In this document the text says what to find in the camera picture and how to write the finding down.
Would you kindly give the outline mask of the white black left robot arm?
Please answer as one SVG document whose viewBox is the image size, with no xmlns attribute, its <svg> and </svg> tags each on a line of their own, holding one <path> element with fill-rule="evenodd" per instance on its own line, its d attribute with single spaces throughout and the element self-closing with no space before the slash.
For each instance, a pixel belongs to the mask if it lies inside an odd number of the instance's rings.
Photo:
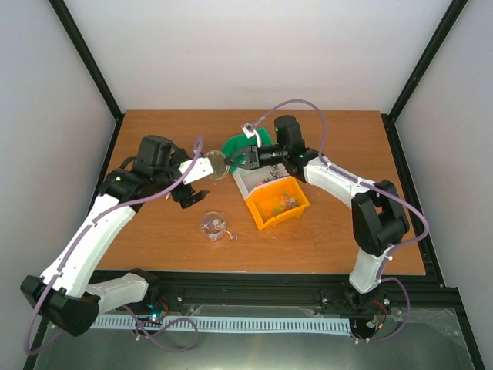
<svg viewBox="0 0 493 370">
<path fill-rule="evenodd" d="M 137 154 L 106 176 L 63 252 L 40 276 L 29 275 L 22 282 L 34 314 L 77 337 L 108 311 L 153 301 L 153 277 L 140 269 L 99 284 L 89 281 L 116 236 L 145 203 L 170 194 L 181 207 L 190 207 L 207 195 L 205 190 L 196 192 L 192 182 L 212 173 L 201 136 L 194 140 L 192 155 L 165 137 L 143 137 Z"/>
</svg>

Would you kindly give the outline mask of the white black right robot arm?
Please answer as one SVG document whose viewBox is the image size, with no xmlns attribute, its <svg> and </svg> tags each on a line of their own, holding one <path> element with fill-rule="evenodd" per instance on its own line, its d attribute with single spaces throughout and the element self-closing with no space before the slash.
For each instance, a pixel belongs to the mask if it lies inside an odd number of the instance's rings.
<svg viewBox="0 0 493 370">
<path fill-rule="evenodd" d="M 226 165 L 235 173 L 281 165 L 292 177 L 318 187 L 351 211 L 354 240 L 359 248 L 344 295 L 350 309 L 360 311 L 382 282 L 384 266 L 410 230 L 410 210 L 389 180 L 373 182 L 335 165 L 308 147 L 300 124 L 292 115 L 274 120 L 275 143 L 265 143 L 257 128 L 246 124 L 243 135 L 223 148 Z"/>
</svg>

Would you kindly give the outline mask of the gold metal jar lid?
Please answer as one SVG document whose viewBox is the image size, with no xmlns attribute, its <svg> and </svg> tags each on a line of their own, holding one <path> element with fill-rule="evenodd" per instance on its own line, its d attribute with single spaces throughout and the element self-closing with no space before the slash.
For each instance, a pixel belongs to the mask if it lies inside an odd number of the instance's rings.
<svg viewBox="0 0 493 370">
<path fill-rule="evenodd" d="M 213 168 L 211 180 L 222 180 L 229 172 L 230 167 L 225 163 L 226 156 L 220 150 L 211 150 L 206 154 Z"/>
</svg>

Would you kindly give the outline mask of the orange plastic bin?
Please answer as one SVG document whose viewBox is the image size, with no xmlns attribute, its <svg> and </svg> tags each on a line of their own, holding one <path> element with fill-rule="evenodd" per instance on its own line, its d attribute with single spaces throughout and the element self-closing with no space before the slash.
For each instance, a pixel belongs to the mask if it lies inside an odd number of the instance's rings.
<svg viewBox="0 0 493 370">
<path fill-rule="evenodd" d="M 310 202 L 294 177 L 284 177 L 255 187 L 246 205 L 257 230 L 262 231 L 300 218 Z"/>
</svg>

